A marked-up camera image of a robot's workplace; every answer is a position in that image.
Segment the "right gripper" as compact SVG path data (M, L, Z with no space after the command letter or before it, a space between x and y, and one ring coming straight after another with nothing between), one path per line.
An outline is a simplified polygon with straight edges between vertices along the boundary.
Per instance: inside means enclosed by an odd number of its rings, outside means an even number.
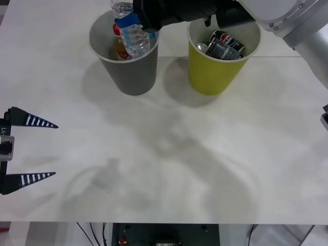
M119 28L142 25L148 33L159 31L162 27L180 22L174 10L175 1L167 0L135 0L133 11L122 18L116 18Z

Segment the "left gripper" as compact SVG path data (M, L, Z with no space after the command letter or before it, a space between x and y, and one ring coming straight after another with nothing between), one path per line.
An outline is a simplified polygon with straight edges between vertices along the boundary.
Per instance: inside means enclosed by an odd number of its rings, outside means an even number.
M20 108L11 107L1 118L1 194L8 195L19 189L55 175L55 172L6 174L7 163L12 159L11 125L58 129L48 120L30 114Z

